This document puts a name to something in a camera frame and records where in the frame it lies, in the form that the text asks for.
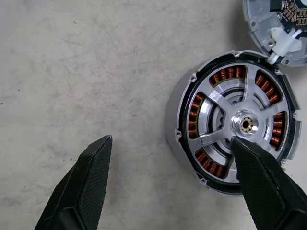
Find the circuit board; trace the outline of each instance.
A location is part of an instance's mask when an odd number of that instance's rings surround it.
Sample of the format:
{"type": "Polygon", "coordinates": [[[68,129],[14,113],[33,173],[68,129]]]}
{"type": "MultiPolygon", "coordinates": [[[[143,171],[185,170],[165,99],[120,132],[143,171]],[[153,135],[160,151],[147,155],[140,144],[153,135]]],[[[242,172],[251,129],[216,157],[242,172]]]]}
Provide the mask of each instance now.
{"type": "Polygon", "coordinates": [[[270,11],[276,11],[279,20],[289,32],[292,28],[307,32],[307,6],[301,0],[271,0],[270,11]]]}

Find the textured grip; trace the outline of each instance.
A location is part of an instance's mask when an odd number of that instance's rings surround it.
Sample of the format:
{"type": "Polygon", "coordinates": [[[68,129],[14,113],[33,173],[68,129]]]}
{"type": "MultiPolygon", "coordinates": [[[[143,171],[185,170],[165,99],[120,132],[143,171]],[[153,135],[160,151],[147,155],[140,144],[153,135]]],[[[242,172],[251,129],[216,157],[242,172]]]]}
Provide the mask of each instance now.
{"type": "Polygon", "coordinates": [[[98,154],[92,163],[82,190],[78,209],[88,230],[96,230],[106,195],[112,142],[107,142],[104,151],[98,154]]]}
{"type": "Polygon", "coordinates": [[[307,229],[307,196],[260,146],[233,138],[241,190],[258,230],[307,229]]]}

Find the gray concrete floor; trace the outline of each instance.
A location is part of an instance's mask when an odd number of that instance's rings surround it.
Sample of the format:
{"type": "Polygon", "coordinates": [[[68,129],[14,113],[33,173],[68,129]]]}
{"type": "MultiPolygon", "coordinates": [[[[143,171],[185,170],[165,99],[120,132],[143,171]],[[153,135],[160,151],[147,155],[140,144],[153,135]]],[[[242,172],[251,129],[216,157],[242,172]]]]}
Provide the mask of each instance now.
{"type": "MultiPolygon", "coordinates": [[[[2,0],[1,229],[33,229],[79,154],[108,134],[98,229],[255,229],[244,199],[200,187],[163,132],[179,78],[233,49],[256,49],[240,0],[2,0]]],[[[305,70],[286,70],[302,119],[305,70]]],[[[305,130],[286,168],[307,191],[305,130]]]]}

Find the concrete surface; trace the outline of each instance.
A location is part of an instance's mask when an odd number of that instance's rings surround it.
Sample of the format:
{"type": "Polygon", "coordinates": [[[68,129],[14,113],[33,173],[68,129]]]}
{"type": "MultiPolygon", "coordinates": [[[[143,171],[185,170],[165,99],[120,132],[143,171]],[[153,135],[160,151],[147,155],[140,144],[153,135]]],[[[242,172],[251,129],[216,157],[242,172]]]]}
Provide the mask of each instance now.
{"type": "MultiPolygon", "coordinates": [[[[185,72],[256,49],[241,11],[241,0],[1,0],[1,229],[33,229],[79,154],[107,134],[98,229],[255,229],[243,198],[200,187],[163,134],[166,102],[185,72]]],[[[303,119],[305,70],[287,70],[303,119]]],[[[286,168],[307,192],[305,130],[286,168]]]]}

